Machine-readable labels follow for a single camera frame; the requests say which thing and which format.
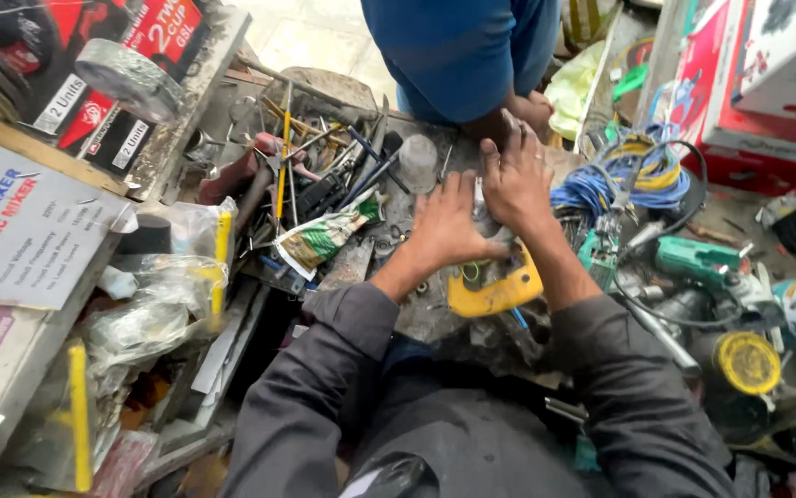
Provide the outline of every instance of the blue shirt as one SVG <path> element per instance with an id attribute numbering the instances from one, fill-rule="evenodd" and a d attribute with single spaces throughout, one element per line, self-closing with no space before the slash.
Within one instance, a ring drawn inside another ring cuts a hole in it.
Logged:
<path id="1" fill-rule="evenodd" d="M 361 0 L 398 82 L 398 107 L 463 122 L 495 109 L 514 84 L 528 95 L 557 43 L 559 0 Z"/>

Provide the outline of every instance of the person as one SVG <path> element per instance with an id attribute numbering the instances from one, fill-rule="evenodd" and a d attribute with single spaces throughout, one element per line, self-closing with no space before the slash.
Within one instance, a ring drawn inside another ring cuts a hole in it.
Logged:
<path id="1" fill-rule="evenodd" d="M 546 140 L 554 107 L 536 91 L 557 44 L 560 0 L 361 0 L 398 108 L 501 146 L 500 109 Z"/>
<path id="2" fill-rule="evenodd" d="M 503 114 L 513 124 L 502 154 L 492 140 L 480 144 L 485 201 L 542 277 L 554 360 L 587 409 L 585 434 L 609 486 L 623 497 L 733 496 L 729 454 L 680 372 L 591 280 L 550 215 L 544 146 Z M 317 323 L 248 390 L 221 496 L 590 495 L 549 427 L 487 388 L 489 372 L 419 357 L 383 368 L 397 303 L 441 267 L 504 255 L 472 224 L 475 181 L 473 169 L 448 175 L 419 199 L 409 240 L 369 282 L 306 302 Z M 371 415 L 340 493 L 338 417 L 362 379 L 377 380 L 378 392 L 364 400 Z"/>

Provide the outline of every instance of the concrete floor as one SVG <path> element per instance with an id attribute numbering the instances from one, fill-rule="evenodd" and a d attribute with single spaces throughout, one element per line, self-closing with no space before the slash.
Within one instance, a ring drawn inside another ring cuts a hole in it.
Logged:
<path id="1" fill-rule="evenodd" d="M 254 21 L 247 40 L 259 61 L 278 71 L 292 65 L 348 74 L 377 102 L 397 108 L 395 81 L 364 22 L 360 0 L 229 0 Z"/>

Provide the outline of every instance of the pink box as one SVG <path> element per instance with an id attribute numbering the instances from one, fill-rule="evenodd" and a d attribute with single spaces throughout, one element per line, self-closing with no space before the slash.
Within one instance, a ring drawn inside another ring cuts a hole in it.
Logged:
<path id="1" fill-rule="evenodd" d="M 681 139 L 706 156 L 711 182 L 776 196 L 796 187 L 796 119 L 745 113 L 731 105 L 747 7 L 746 0 L 724 0 L 687 37 L 671 121 L 679 125 Z M 695 157 L 678 151 L 683 165 L 698 172 Z"/>

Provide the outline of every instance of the yellow screwdriver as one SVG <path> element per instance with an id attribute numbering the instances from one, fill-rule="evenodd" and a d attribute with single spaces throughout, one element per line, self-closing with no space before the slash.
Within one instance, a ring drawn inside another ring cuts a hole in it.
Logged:
<path id="1" fill-rule="evenodd" d="M 285 168 L 289 167 L 285 159 L 287 158 L 287 150 L 290 147 L 290 104 L 293 99 L 293 82 L 287 83 L 287 99 L 284 105 L 284 137 L 283 145 L 281 146 L 281 167 L 278 169 L 278 201 L 275 207 L 275 217 L 281 219 L 281 212 L 283 209 L 284 201 L 284 176 Z"/>

